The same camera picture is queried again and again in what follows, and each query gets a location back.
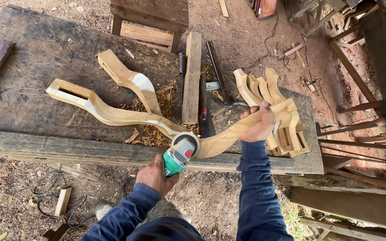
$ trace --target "red switch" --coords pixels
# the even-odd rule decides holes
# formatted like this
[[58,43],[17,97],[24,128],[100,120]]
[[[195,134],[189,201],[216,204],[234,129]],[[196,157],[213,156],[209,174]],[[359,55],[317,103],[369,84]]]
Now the red switch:
[[186,152],[184,152],[184,156],[190,158],[190,156],[192,156],[192,152],[190,150],[187,150]]

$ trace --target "angle grinder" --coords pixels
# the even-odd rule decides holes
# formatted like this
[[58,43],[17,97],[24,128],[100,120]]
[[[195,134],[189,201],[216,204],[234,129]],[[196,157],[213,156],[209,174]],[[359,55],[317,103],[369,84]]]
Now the angle grinder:
[[164,153],[165,175],[182,172],[187,163],[199,152],[199,139],[190,132],[181,132],[172,140],[171,147]]

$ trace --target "wooden stool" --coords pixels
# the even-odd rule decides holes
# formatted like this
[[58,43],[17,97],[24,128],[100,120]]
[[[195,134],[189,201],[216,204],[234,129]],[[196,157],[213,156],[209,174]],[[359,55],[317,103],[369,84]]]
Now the wooden stool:
[[[181,34],[189,27],[187,0],[111,0],[110,11],[114,15],[111,34],[155,42],[168,47],[142,43],[151,48],[177,53]],[[145,25],[167,33],[124,23]]]

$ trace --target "sanding disc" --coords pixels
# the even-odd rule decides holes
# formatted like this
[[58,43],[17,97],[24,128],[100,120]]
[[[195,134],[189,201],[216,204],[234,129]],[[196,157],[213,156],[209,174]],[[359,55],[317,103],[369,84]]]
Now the sanding disc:
[[181,132],[180,134],[174,137],[171,145],[174,146],[182,139],[189,140],[195,146],[195,150],[192,153],[192,157],[193,157],[199,151],[199,148],[200,148],[199,139],[195,135],[191,134],[190,132]]

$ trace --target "dirt ground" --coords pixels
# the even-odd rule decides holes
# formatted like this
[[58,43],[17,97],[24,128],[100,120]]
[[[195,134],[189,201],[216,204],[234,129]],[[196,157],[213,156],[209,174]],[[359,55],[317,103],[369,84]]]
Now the dirt ground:
[[[109,0],[0,0],[0,11],[9,3],[66,19],[95,30],[110,32],[112,15],[109,12]],[[281,77],[280,86],[312,98],[315,116],[321,120],[347,124],[374,115],[374,113],[336,114],[335,109],[338,106],[357,105],[365,102],[365,98],[340,61],[336,60],[327,42],[329,37],[341,31],[330,30],[326,23],[308,39],[304,39],[297,30],[288,25],[287,19],[292,12],[304,5],[303,1],[290,1],[289,5],[285,5],[282,0],[278,1],[277,17],[265,19],[258,24],[255,24],[256,19],[247,0],[226,0],[226,3],[229,12],[227,21],[219,18],[221,16],[219,1],[189,0],[190,27],[186,32],[194,30],[201,33],[203,43],[212,40],[223,69],[242,67],[246,73],[253,72],[255,76],[264,76],[266,68],[274,68]],[[336,24],[343,22],[339,13],[333,20]],[[272,35],[274,28],[274,36],[265,41]],[[185,48],[186,33],[182,36],[180,50]],[[344,40],[354,37],[351,34]],[[299,52],[307,64],[306,68],[303,68],[299,60],[294,58],[294,54],[290,55],[285,62],[275,58],[263,58],[249,68],[261,56],[273,55],[273,49],[277,50],[278,57],[281,58],[283,53],[291,48],[291,42],[296,45],[305,44],[305,48],[300,49]],[[364,48],[356,45],[351,50],[344,49],[344,51],[375,96],[379,96],[373,70]],[[310,78],[320,79],[315,84],[319,96],[309,91],[304,85],[304,80],[310,80]],[[349,134],[331,135],[331,138],[354,141],[356,137],[375,135],[379,133],[378,131],[360,130]],[[382,152],[367,148],[345,146],[339,148],[371,156],[384,155]],[[375,169],[380,167],[378,164],[364,162],[356,162],[352,166],[371,173],[375,173]],[[8,232],[5,240],[38,240],[40,235],[48,229],[56,230],[63,222],[67,222],[70,214],[56,219],[46,218],[33,207],[37,196],[31,193],[31,185],[39,175],[45,175],[54,170],[46,163],[12,163],[4,159],[0,160],[0,234]],[[94,205],[99,200],[107,200],[116,205],[118,193],[124,183],[131,178],[130,175],[135,175],[138,169],[100,166],[98,172],[102,173],[98,182],[64,172],[67,184],[73,187],[70,203],[74,203],[84,195],[88,196],[84,205],[76,211],[71,223],[78,224],[93,216]],[[40,190],[45,190],[51,182],[51,178],[45,179],[39,186]],[[55,187],[47,195],[57,195],[59,193],[57,187],[63,186],[59,178]],[[131,187],[131,184],[128,185],[126,190],[131,190]],[[237,230],[240,188],[239,173],[185,171],[168,198],[191,219],[191,223],[207,240],[234,240]],[[283,212],[287,214],[291,209],[289,205],[285,205],[286,198],[282,194],[284,191],[285,188],[281,187],[277,190],[277,194],[284,204]],[[42,209],[51,214],[54,212],[51,207],[54,207],[55,204],[55,200],[46,199],[42,203]],[[94,221],[70,230],[65,240],[81,237]],[[296,224],[288,226],[291,233],[296,232]]]

